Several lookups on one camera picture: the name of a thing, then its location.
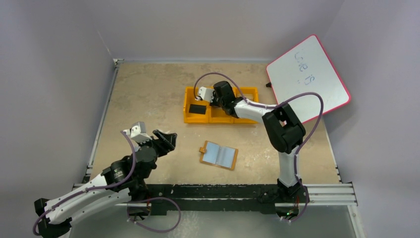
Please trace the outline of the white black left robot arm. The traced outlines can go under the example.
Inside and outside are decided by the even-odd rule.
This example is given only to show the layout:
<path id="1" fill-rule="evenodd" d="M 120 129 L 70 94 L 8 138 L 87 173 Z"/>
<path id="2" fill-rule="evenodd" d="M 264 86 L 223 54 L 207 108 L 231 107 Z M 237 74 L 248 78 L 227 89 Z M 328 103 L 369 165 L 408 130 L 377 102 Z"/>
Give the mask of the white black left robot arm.
<path id="1" fill-rule="evenodd" d="M 32 232 L 42 238 L 60 238 L 85 218 L 119 203 L 149 204 L 162 200 L 151 197 L 145 184 L 159 157 L 176 147 L 177 133 L 154 130 L 149 136 L 139 125 L 121 131 L 131 154 L 113 162 L 99 175 L 79 188 L 55 199 L 40 198 L 34 202 L 38 215 Z"/>

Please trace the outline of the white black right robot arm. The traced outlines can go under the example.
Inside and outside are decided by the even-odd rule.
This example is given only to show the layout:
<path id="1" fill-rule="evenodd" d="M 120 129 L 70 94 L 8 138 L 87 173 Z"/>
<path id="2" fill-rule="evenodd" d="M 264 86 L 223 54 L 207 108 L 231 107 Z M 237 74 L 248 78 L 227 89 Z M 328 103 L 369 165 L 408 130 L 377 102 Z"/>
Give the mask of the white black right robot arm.
<path id="1" fill-rule="evenodd" d="M 213 88 L 201 87 L 198 95 L 210 105 L 222 108 L 228 116 L 263 124 L 271 145 L 278 151 L 279 182 L 286 188 L 298 183 L 295 154 L 303 143 L 306 130 L 288 103 L 268 105 L 236 96 L 227 81 L 220 81 Z"/>

